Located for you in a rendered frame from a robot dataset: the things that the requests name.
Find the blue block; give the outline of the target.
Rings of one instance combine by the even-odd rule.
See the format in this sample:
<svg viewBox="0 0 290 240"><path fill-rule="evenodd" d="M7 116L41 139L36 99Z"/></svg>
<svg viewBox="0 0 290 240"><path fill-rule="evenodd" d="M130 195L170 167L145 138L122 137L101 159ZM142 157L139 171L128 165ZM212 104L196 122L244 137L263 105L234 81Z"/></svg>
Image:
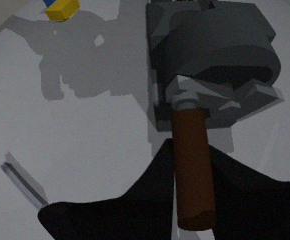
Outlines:
<svg viewBox="0 0 290 240"><path fill-rule="evenodd" d="M50 7L50 5L52 5L54 3L54 1L56 0L44 0L44 3L46 4L46 7Z"/></svg>

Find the yellow cube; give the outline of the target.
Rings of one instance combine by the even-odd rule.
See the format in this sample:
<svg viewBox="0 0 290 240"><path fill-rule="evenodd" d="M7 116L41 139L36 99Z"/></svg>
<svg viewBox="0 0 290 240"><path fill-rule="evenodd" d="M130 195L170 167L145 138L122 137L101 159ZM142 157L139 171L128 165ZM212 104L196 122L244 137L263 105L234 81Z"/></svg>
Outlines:
<svg viewBox="0 0 290 240"><path fill-rule="evenodd" d="M56 0L48 9L45 9L45 15L49 20L68 20L77 9L80 8L77 0Z"/></svg>

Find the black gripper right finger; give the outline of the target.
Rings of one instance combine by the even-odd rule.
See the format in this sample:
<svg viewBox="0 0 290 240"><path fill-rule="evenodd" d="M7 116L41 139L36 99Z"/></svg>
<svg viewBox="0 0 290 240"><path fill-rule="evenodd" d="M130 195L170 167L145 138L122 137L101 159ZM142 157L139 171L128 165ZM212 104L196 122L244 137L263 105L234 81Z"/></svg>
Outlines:
<svg viewBox="0 0 290 240"><path fill-rule="evenodd" d="M290 181L270 179L209 145L214 240L278 240L290 225Z"/></svg>

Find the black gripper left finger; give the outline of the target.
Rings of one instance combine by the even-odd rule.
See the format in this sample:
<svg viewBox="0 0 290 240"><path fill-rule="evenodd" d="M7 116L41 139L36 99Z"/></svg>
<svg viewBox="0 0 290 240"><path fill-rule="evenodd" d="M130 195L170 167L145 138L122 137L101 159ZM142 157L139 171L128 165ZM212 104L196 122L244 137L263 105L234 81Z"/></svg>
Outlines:
<svg viewBox="0 0 290 240"><path fill-rule="evenodd" d="M54 240L172 240L173 141L165 139L136 181L116 199L50 203L38 220Z"/></svg>

